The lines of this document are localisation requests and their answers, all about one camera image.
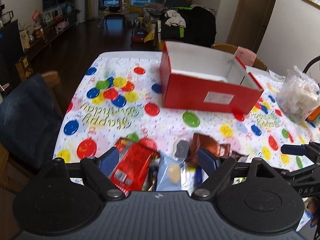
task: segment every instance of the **white cloth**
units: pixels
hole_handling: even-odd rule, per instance
[[[180,26],[182,28],[186,27],[186,21],[182,18],[182,16],[175,10],[169,10],[165,13],[165,17],[169,17],[165,22],[168,26]]]

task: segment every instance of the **wooden door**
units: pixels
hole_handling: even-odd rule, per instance
[[[257,52],[276,0],[239,0],[227,43]]]

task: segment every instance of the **red balloon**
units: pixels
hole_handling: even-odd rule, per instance
[[[293,143],[293,142],[294,142],[294,139],[293,139],[293,137],[292,137],[291,133],[289,133],[289,132],[288,132],[288,134],[289,134],[290,142],[292,142],[292,143]]]
[[[136,67],[133,71],[139,75],[142,75],[146,72],[142,67]]]
[[[261,109],[261,105],[260,105],[259,103],[256,103],[254,106],[255,106],[256,108]]]
[[[139,140],[139,143],[142,144],[143,146],[147,147],[147,148],[150,148],[152,150],[157,150],[157,144],[155,143],[154,140],[151,140],[147,137],[144,137],[144,138],[141,138]]]
[[[160,113],[159,107],[154,103],[147,103],[144,106],[144,111],[150,116],[156,116]]]
[[[244,115],[243,114],[233,114],[233,116],[240,122],[244,121]]]
[[[122,88],[122,91],[125,91],[125,92],[130,92],[132,90],[134,90],[134,84],[130,81],[128,81],[125,87]]]
[[[282,116],[280,110],[276,109],[275,112],[276,112],[277,115]]]
[[[118,95],[119,94],[118,94],[117,90],[115,90],[114,88],[110,88],[110,89],[103,92],[103,96],[106,99],[116,100]]]
[[[77,155],[80,159],[94,156],[97,152],[97,144],[92,139],[83,140],[78,148],[77,148]]]
[[[68,109],[67,109],[67,113],[70,112],[72,108],[73,108],[73,103],[70,102],[70,104],[68,106]]]
[[[269,136],[268,142],[272,149],[274,149],[275,151],[278,149],[278,144],[276,140],[272,137],[272,135]]]

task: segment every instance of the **gray ribbed surface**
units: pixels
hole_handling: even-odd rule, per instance
[[[126,200],[107,204],[92,224],[68,236],[43,237],[22,232],[15,239],[302,240],[303,238],[294,231],[282,236],[255,236],[241,232],[223,221],[209,202],[192,200],[186,191],[136,191]]]

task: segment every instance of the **black robotic device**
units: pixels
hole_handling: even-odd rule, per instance
[[[186,191],[125,197],[99,170],[103,156],[70,164],[56,158],[15,197],[13,213],[23,230],[15,239],[303,239],[295,230],[301,198],[320,195],[320,144],[283,145],[281,151],[314,164],[289,172],[261,158],[237,163],[201,148],[199,163],[209,178],[191,197]],[[239,177],[246,180],[230,186]]]

